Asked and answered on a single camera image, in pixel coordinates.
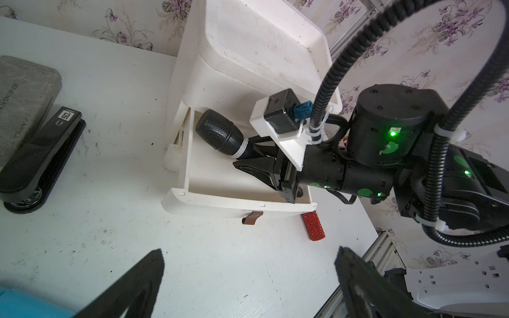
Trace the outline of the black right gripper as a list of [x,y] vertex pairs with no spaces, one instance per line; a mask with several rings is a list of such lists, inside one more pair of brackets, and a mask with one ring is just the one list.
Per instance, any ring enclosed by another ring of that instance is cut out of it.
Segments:
[[265,157],[238,160],[234,167],[279,191],[288,203],[296,201],[301,186],[325,189],[343,203],[352,203],[356,197],[379,203],[388,197],[394,185],[394,169],[363,166],[335,151],[310,151],[298,172],[269,136],[252,136],[249,141]]

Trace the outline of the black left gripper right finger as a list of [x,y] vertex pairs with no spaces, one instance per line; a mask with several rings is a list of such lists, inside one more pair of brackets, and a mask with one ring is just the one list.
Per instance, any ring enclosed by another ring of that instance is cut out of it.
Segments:
[[347,247],[335,260],[349,317],[425,317],[425,311]]

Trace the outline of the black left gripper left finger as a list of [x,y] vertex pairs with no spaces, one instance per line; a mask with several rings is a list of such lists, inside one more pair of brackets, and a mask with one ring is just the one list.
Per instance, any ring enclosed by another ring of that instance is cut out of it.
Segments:
[[151,317],[163,275],[163,252],[152,250],[75,316]]

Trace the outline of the black handheld microphone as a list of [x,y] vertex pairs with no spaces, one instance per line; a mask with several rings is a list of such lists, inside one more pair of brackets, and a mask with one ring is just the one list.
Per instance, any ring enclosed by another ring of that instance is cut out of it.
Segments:
[[218,112],[209,109],[199,119],[195,131],[212,148],[236,160],[276,157],[278,148],[264,146],[270,137],[245,138],[237,126]]

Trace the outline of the white drawer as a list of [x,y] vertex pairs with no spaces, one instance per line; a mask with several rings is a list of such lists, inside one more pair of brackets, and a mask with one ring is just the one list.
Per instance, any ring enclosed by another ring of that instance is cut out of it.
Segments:
[[203,217],[246,217],[261,212],[269,217],[289,217],[313,212],[317,204],[309,188],[295,204],[255,177],[237,170],[233,159],[217,152],[196,134],[201,113],[189,109],[178,133],[168,146],[164,167],[178,173],[176,185],[161,201],[165,211]]

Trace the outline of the red glitter microphone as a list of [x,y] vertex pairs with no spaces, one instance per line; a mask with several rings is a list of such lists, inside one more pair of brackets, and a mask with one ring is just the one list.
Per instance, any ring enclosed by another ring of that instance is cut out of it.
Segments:
[[311,241],[320,241],[326,238],[318,214],[315,211],[303,213],[301,216]]

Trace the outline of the white three-drawer cabinet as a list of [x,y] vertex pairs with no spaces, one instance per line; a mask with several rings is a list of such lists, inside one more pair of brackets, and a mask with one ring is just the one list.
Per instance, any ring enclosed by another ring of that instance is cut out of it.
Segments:
[[286,1],[194,1],[168,87],[164,160],[182,157],[189,110],[247,124],[259,99],[315,98],[331,66],[322,30]]

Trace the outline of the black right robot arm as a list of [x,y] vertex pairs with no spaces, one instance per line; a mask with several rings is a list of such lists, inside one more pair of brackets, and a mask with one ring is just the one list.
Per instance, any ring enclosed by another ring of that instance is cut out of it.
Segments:
[[219,151],[290,204],[304,185],[324,188],[345,204],[357,197],[378,204],[394,192],[403,216],[419,223],[432,241],[457,248],[507,241],[508,172],[451,145],[456,128],[508,70],[507,30],[452,107],[436,91],[383,84],[360,93],[350,119],[327,110],[334,90],[369,46],[428,6],[429,1],[395,1],[378,14],[336,58],[314,102],[300,103],[292,90],[269,98],[262,108],[264,126],[294,133],[308,124],[310,140],[297,163],[275,136],[260,132],[246,139],[232,123],[220,135]]

